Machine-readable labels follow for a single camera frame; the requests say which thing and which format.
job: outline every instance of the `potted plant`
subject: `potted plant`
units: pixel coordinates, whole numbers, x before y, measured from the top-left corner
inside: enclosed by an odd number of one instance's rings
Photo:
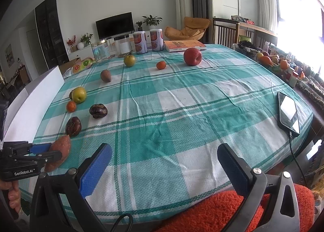
[[[81,37],[80,42],[83,42],[84,46],[86,47],[86,46],[90,45],[90,43],[91,43],[90,39],[92,39],[92,36],[93,36],[93,34],[86,33]]]
[[[152,15],[150,15],[149,17],[142,17],[144,18],[144,23],[146,23],[146,26],[148,26],[149,30],[155,29],[157,25],[160,24],[160,22],[162,21],[162,18],[158,16],[152,17]]]
[[[66,44],[68,44],[71,47],[72,52],[77,51],[76,38],[77,37],[75,35],[73,35],[73,39],[72,40],[68,39],[68,41],[66,42]]]
[[[143,28],[142,28],[143,22],[142,21],[137,21],[135,24],[138,25],[137,31],[143,31]]]

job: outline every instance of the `glass jar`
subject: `glass jar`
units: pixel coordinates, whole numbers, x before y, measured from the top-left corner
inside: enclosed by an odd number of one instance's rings
[[[92,43],[91,47],[96,62],[110,58],[109,47],[106,39]]]

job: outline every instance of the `chair back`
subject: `chair back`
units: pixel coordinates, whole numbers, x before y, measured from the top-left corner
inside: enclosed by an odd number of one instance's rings
[[[206,18],[198,18],[198,17],[184,18],[184,25],[192,29],[206,29],[209,27],[210,23],[211,23],[210,19],[206,19]]]

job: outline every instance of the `phone screen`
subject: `phone screen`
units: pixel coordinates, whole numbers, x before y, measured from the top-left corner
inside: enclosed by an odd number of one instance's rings
[[[290,130],[299,134],[299,121],[295,101],[281,92],[278,93],[278,98],[280,122]]]

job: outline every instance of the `white curtain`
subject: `white curtain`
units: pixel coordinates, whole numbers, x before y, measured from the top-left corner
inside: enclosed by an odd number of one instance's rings
[[[192,0],[176,0],[177,29],[184,28],[184,17],[193,17]]]
[[[277,30],[277,0],[260,1],[261,27],[276,32]]]

